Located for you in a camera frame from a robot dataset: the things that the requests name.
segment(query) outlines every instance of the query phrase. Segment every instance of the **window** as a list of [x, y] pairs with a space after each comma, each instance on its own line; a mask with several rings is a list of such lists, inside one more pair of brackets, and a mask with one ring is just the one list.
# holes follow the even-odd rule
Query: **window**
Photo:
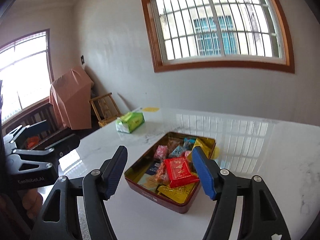
[[142, 0], [155, 72], [256, 67], [294, 72], [278, 0]]
[[[226, 17], [226, 21], [222, 17], [218, 17], [218, 19], [223, 30], [227, 30], [226, 26], [228, 26], [229, 29], [233, 29], [233, 23], [230, 16]], [[208, 19], [195, 19], [194, 24], [196, 33], [201, 33], [201, 29], [205, 30], [205, 32], [214, 32], [196, 35], [197, 47], [199, 51], [198, 55], [219, 55], [220, 49], [218, 46], [217, 27], [213, 21], [213, 18], [209, 17]], [[226, 54], [237, 53], [236, 40], [233, 33], [223, 33], [222, 43]]]
[[1, 122], [49, 96], [48, 35], [48, 30], [30, 34], [0, 49]]

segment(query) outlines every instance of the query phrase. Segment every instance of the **snack packet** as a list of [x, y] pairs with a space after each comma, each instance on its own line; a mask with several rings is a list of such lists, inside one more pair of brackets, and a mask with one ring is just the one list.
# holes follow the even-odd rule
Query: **snack packet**
[[179, 204], [183, 204], [187, 200], [189, 193], [192, 191], [194, 185], [195, 183], [191, 183], [176, 188], [170, 188], [163, 185], [158, 188], [158, 191], [168, 198], [172, 199], [173, 201]]
[[191, 151], [185, 151], [185, 153], [184, 153], [184, 156], [187, 158], [187, 161], [189, 161], [188, 160], [188, 156], [189, 156], [190, 153], [191, 153]]
[[186, 138], [185, 138], [183, 141], [183, 147], [185, 147], [188, 150], [191, 150], [193, 145], [195, 144], [195, 142], [196, 142], [196, 140], [194, 140], [194, 139], [187, 139], [186, 140]]
[[164, 160], [165, 158], [167, 158], [167, 154], [168, 154], [167, 145], [159, 145], [153, 157], [155, 159]]
[[164, 162], [169, 175], [171, 188], [199, 181], [197, 176], [191, 174], [188, 161], [185, 157], [165, 159]]
[[172, 153], [172, 151], [178, 146], [180, 145], [180, 141], [177, 140], [173, 140], [173, 139], [169, 139], [168, 142], [168, 153]]
[[156, 192], [159, 186], [159, 183], [156, 181], [156, 171], [159, 167], [159, 162], [153, 162], [145, 174], [143, 174], [138, 184], [152, 192]]
[[[196, 142], [193, 145], [192, 149], [194, 149], [196, 146], [200, 146], [201, 149], [203, 150], [204, 154], [207, 156], [207, 158], [209, 158], [209, 154], [210, 154], [211, 149], [199, 138], [196, 139]], [[190, 162], [192, 161], [192, 153], [188, 155], [188, 161], [190, 161]]]
[[172, 151], [172, 153], [169, 154], [168, 158], [181, 157], [182, 154], [183, 154], [186, 150], [187, 150], [186, 148], [181, 147], [180, 145], [178, 145], [178, 146]]
[[169, 176], [168, 176], [164, 162], [162, 162], [159, 168], [157, 169], [155, 180], [156, 182], [162, 183], [162, 184], [169, 182]]
[[192, 138], [185, 137], [185, 138], [183, 139], [183, 143], [185, 143], [186, 141], [190, 141], [190, 143], [195, 144], [196, 139], [192, 139]]

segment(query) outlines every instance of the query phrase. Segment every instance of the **pink cloth cover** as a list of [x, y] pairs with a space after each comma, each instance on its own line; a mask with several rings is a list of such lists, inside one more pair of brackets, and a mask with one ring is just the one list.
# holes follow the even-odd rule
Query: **pink cloth cover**
[[82, 67], [70, 69], [52, 82], [50, 103], [60, 128], [72, 130], [91, 128], [89, 103], [93, 82]]

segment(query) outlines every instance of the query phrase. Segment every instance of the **human hand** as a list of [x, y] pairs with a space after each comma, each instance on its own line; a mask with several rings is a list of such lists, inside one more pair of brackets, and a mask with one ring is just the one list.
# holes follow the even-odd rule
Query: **human hand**
[[22, 198], [22, 205], [27, 211], [27, 215], [30, 219], [34, 219], [38, 216], [42, 208], [43, 197], [36, 188], [29, 189]]

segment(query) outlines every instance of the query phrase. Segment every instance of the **window frame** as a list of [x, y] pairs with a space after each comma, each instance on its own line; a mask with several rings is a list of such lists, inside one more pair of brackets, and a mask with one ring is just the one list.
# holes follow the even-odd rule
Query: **window frame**
[[[49, 79], [50, 79], [50, 83], [52, 84], [52, 82], [54, 81], [54, 76], [53, 76], [53, 71], [52, 71], [51, 54], [50, 54], [50, 29], [44, 29], [44, 30], [36, 31], [36, 32], [30, 33], [30, 34], [23, 35], [23, 36], [21, 36], [21, 37], [19, 37], [17, 39], [14, 39], [14, 40], [12, 40], [12, 41], [0, 46], [0, 51], [2, 51], [4, 49], [7, 49], [14, 42], [17, 42], [19, 40], [23, 40], [23, 39], [25, 39], [25, 38], [27, 38], [29, 36], [32, 36], [32, 35], [35, 35], [35, 34], [38, 34], [38, 33], [42, 33], [42, 32], [46, 32], [47, 49], [45, 51], [47, 52], [47, 66], [48, 66]], [[23, 59], [26, 59], [28, 57], [34, 56], [36, 54], [32, 54], [32, 55], [26, 56], [26, 57], [18, 60], [17, 62], [19, 62], [19, 61], [21, 61]], [[31, 110], [33, 111], [34, 109], [37, 109], [37, 108], [41, 107], [44, 103], [47, 103], [47, 102], [49, 102], [49, 97], [43, 98], [43, 99], [39, 100], [38, 102], [35, 102], [32, 105], [27, 106], [24, 109], [21, 109], [21, 111], [17, 112], [13, 116], [11, 116], [8, 119], [6, 119], [2, 123], [2, 127], [4, 127], [4, 125], [6, 125], [8, 123], [15, 122], [20, 117], [25, 116], [26, 114], [28, 114]]]
[[[8, 48], [9, 46], [11, 46], [11, 44], [14, 43], [14, 42], [17, 42], [17, 41], [19, 41], [19, 40], [23, 40], [23, 39], [25, 39], [25, 38], [27, 38], [27, 37], [29, 37], [29, 36], [32, 36], [32, 35], [35, 35], [35, 34], [38, 34], [38, 33], [43, 33], [43, 32], [46, 33], [47, 49], [46, 49], [45, 51], [47, 52], [47, 66], [48, 66], [49, 79], [50, 79], [50, 83], [52, 83], [52, 82], [54, 81], [54, 76], [53, 76], [53, 71], [52, 71], [52, 66], [51, 66], [50, 29], [44, 29], [44, 30], [41, 30], [41, 31], [36, 31], [36, 32], [30, 33], [30, 34], [23, 35], [23, 36], [21, 36], [21, 37], [19, 37], [19, 38], [17, 38], [17, 39], [14, 39], [14, 40], [12, 40], [12, 41], [10, 41], [10, 42], [8, 42], [8, 43], [0, 46], [0, 51], [3, 51], [4, 49], [7, 49], [7, 48]], [[26, 56], [26, 57], [24, 57], [24, 58], [22, 58], [22, 59], [19, 59], [18, 61], [14, 62], [14, 63], [17, 63], [17, 62], [19, 62], [19, 61], [21, 61], [21, 60], [24, 60], [24, 59], [26, 59], [26, 58], [28, 58], [28, 57], [31, 57], [31, 56], [34, 56], [34, 55], [36, 55], [36, 54], [32, 54], [32, 55]]]
[[289, 25], [286, 20], [284, 11], [280, 5], [279, 0], [269, 0], [273, 5], [273, 12], [275, 13], [276, 20], [278, 21], [279, 31], [282, 37], [283, 55], [285, 62], [280, 63], [277, 59], [267, 57], [266, 61], [253, 61], [250, 57], [254, 56], [243, 56], [241, 55], [241, 60], [231, 60], [228, 58], [219, 58], [218, 60], [208, 59], [204, 57], [203, 59], [197, 58], [190, 61], [190, 58], [175, 59], [169, 61], [162, 61], [161, 49], [159, 45], [159, 39], [156, 29], [157, 19], [154, 18], [153, 7], [151, 0], [141, 0], [143, 14], [146, 22], [146, 28], [148, 33], [148, 39], [150, 44], [152, 62], [154, 72], [166, 72], [175, 71], [182, 69], [193, 69], [193, 68], [211, 68], [211, 67], [237, 67], [237, 68], [256, 68], [256, 69], [266, 69], [275, 70], [287, 73], [295, 73], [294, 67], [294, 55], [292, 40], [289, 31]]

